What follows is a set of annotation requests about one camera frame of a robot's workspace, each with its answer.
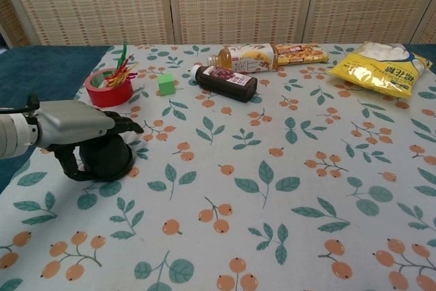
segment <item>robotic arm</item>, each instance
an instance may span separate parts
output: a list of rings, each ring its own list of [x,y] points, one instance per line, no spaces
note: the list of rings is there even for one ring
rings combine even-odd
[[[0,109],[0,159],[22,155],[34,145],[54,152],[64,173],[76,181],[114,181],[134,163],[120,133],[144,130],[116,112],[101,111],[76,100],[39,102],[32,94],[27,107]],[[85,171],[78,169],[79,147]]]

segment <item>table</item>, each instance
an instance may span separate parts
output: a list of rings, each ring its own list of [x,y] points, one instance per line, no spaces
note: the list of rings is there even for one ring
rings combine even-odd
[[[434,290],[436,77],[392,99],[328,73],[358,45],[322,46],[247,104],[189,77],[219,45],[129,46],[135,168],[79,183],[36,151],[0,196],[0,290]]]

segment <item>yellow snack bag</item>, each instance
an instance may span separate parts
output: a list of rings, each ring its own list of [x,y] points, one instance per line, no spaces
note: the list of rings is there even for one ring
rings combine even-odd
[[[417,79],[432,63],[399,46],[365,42],[330,73],[393,97],[410,97]]]
[[[325,63],[328,53],[317,44],[276,44],[279,65]]]

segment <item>woven screen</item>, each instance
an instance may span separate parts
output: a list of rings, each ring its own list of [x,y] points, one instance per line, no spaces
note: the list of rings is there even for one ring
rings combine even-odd
[[[165,0],[21,0],[41,44],[172,41]],[[164,14],[165,6],[168,15]]]
[[[311,0],[305,42],[408,43],[430,0]]]
[[[0,0],[0,26],[5,32],[4,38],[10,43],[9,46],[30,44],[10,0]]]
[[[182,43],[300,42],[309,0],[177,0]]]
[[[432,0],[411,42],[436,44],[436,0]]]

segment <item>plastic bottle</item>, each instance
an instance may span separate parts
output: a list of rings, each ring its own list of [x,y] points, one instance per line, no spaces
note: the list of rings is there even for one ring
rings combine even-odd
[[[191,77],[201,87],[240,102],[248,102],[258,87],[257,78],[214,65],[194,65],[191,69]]]
[[[218,55],[208,57],[208,63],[247,74],[277,70],[278,58],[274,44],[244,44],[221,49]]]

